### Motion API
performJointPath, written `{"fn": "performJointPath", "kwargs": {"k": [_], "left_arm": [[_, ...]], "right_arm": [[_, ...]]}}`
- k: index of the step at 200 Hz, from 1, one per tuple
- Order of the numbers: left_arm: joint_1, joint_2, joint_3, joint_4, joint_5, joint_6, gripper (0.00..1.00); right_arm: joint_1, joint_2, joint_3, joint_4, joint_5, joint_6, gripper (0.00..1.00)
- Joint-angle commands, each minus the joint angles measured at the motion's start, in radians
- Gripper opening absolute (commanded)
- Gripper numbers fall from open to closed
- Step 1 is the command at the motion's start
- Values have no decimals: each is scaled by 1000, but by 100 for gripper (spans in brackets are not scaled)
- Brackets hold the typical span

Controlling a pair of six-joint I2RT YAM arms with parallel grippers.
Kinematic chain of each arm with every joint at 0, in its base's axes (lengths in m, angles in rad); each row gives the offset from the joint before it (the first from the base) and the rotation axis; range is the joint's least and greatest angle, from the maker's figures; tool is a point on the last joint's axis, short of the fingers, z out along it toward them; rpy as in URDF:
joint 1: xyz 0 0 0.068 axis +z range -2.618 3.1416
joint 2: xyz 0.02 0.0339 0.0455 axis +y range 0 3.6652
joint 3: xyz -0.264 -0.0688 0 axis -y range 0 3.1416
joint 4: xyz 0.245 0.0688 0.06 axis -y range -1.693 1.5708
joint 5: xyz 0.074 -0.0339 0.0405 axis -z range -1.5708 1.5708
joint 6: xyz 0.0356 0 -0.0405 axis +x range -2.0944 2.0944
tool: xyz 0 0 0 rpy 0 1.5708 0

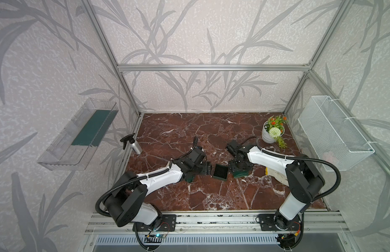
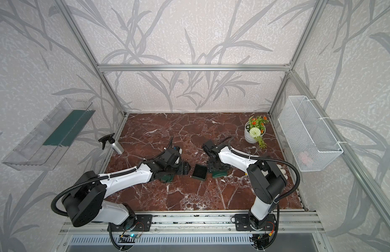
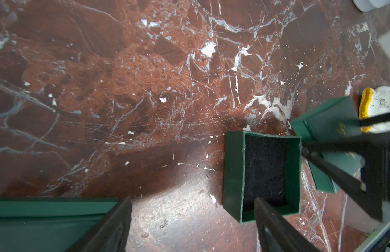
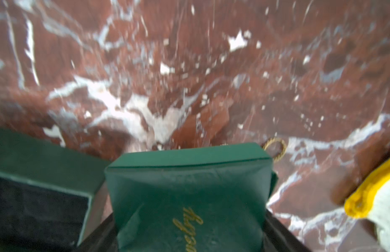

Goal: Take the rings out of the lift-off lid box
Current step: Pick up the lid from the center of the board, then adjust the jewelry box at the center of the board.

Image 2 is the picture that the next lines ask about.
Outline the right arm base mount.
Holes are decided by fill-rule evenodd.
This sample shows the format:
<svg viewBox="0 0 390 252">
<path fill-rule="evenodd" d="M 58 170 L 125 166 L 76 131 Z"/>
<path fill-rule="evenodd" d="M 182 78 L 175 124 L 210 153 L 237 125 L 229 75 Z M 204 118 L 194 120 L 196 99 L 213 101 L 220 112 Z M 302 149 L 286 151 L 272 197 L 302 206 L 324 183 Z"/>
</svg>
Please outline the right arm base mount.
<svg viewBox="0 0 390 252">
<path fill-rule="evenodd" d="M 276 227 L 276 217 L 274 214 L 268 214 L 262 220 L 258 220 L 250 213 L 235 214 L 231 218 L 231 221 L 235 224 L 236 231 L 273 232 Z"/>
</svg>

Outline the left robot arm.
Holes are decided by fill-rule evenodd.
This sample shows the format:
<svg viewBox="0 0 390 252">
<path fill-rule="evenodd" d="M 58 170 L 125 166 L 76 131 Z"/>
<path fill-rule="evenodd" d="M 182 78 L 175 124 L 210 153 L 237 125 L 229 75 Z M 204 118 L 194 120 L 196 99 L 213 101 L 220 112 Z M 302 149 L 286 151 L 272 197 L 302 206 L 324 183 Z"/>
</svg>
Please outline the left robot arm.
<svg viewBox="0 0 390 252">
<path fill-rule="evenodd" d="M 107 197 L 137 184 L 187 175 L 191 167 L 181 154 L 180 147 L 168 147 L 133 168 L 104 174 L 88 171 L 73 186 L 55 196 L 51 209 L 57 215 L 69 217 L 74 227 L 90 222 L 133 226 L 137 220 L 131 207 L 109 202 Z"/>
</svg>

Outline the green jewelry box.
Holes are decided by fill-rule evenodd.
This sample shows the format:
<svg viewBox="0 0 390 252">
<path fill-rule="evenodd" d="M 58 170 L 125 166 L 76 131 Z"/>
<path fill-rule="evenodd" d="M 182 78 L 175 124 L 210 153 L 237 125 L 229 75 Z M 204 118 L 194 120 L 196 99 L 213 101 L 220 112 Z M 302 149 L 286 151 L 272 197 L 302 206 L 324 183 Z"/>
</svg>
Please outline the green jewelry box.
<svg viewBox="0 0 390 252">
<path fill-rule="evenodd" d="M 221 178 L 228 175 L 228 171 L 214 171 L 212 172 L 212 177 L 215 178 Z"/>
</svg>

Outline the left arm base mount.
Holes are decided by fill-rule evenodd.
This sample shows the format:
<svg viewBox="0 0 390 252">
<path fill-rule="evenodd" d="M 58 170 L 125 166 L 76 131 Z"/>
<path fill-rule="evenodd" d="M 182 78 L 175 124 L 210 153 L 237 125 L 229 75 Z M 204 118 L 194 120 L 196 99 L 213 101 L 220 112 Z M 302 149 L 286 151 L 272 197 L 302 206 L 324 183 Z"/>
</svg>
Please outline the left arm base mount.
<svg viewBox="0 0 390 252">
<path fill-rule="evenodd" d="M 149 232 L 152 224 L 153 215 L 139 214 L 135 217 L 128 217 L 122 224 L 116 225 L 111 223 L 107 231 L 111 232 Z"/>
</svg>

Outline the green bow box lid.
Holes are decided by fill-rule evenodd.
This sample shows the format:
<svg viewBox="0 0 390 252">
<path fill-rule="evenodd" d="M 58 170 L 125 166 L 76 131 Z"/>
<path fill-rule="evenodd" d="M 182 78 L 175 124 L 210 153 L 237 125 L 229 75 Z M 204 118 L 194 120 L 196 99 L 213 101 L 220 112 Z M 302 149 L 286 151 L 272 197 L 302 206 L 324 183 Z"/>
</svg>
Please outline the green bow box lid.
<svg viewBox="0 0 390 252">
<path fill-rule="evenodd" d="M 169 175 L 164 175 L 163 177 L 160 178 L 160 181 L 162 183 L 171 183 L 174 179 L 174 175 L 173 174 L 169 174 Z"/>
</svg>

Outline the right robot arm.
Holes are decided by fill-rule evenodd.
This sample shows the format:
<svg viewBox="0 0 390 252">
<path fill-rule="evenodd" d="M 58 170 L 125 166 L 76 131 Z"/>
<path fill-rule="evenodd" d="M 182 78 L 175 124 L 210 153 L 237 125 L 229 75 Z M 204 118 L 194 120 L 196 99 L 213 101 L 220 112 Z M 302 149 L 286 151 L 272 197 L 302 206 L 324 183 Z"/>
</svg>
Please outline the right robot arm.
<svg viewBox="0 0 390 252">
<path fill-rule="evenodd" d="M 209 140 L 202 145 L 202 149 L 209 157 L 207 168 L 210 172 L 225 171 L 234 167 L 248 175 L 256 195 L 254 204 L 249 210 L 250 221 L 254 226 L 266 220 L 280 200 L 290 196 L 299 188 L 301 175 L 298 169 L 287 161 L 250 155 L 231 147 L 229 142 L 216 145 Z M 287 192 L 284 192 L 287 186 L 286 172 L 282 171 L 278 164 L 287 166 L 296 176 L 293 187 Z"/>
</svg>

